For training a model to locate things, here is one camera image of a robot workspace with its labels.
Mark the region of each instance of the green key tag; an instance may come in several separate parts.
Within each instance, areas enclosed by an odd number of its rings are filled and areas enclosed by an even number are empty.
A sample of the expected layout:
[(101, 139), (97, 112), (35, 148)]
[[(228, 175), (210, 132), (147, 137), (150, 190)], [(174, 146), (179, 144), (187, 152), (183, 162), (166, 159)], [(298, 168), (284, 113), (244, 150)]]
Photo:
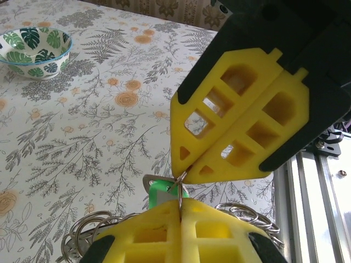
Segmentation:
[[(178, 187), (175, 187), (168, 192), (168, 190), (172, 187), (174, 182), (163, 181), (163, 180), (155, 180), (149, 189), (149, 209), (165, 203), (170, 200), (178, 199)], [(183, 198), (188, 198), (189, 194), (187, 191), (183, 191)]]

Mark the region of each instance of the green leaf pattern bowl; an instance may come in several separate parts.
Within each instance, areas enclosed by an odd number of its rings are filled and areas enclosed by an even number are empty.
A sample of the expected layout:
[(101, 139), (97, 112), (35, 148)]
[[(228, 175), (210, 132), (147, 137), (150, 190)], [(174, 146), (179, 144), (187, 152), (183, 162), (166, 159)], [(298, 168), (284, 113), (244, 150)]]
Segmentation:
[(0, 62), (36, 80), (55, 77), (69, 62), (71, 37), (49, 27), (25, 27), (0, 36)]

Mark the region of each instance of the floral tablecloth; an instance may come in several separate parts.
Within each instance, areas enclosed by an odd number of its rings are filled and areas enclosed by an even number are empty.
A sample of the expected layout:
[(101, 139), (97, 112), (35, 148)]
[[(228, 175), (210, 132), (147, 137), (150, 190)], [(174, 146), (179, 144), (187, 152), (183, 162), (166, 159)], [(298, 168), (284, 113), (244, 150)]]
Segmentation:
[[(171, 176), (169, 101), (215, 32), (73, 0), (10, 0), (3, 32), (50, 26), (74, 40), (70, 63), (45, 82), (0, 67), (0, 261), (53, 262), (80, 217), (148, 206), (141, 177)], [(201, 129), (203, 121), (187, 125)], [(191, 185), (274, 217), (272, 176)]]

